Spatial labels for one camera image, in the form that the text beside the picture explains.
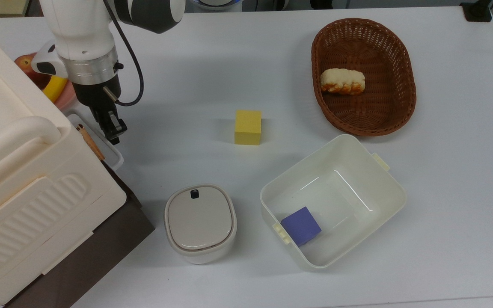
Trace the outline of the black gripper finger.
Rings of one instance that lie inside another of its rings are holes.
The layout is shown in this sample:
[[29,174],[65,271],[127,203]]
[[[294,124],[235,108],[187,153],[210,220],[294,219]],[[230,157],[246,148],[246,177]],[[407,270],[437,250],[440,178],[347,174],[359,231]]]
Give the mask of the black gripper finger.
[[108,129],[108,112],[105,107],[90,107],[90,111],[103,132]]
[[112,145],[120,143],[119,137],[127,131],[127,125],[112,111],[107,115],[107,139]]

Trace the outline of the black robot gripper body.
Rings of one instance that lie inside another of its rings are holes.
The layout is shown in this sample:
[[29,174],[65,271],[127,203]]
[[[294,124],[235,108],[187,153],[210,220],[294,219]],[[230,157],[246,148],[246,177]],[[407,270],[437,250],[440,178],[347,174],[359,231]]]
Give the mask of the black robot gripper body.
[[112,110],[117,115],[115,102],[104,92],[106,86],[115,96],[121,95],[121,84],[118,79],[94,85],[80,85],[74,83],[74,91],[78,101],[86,107],[105,107],[107,111]]

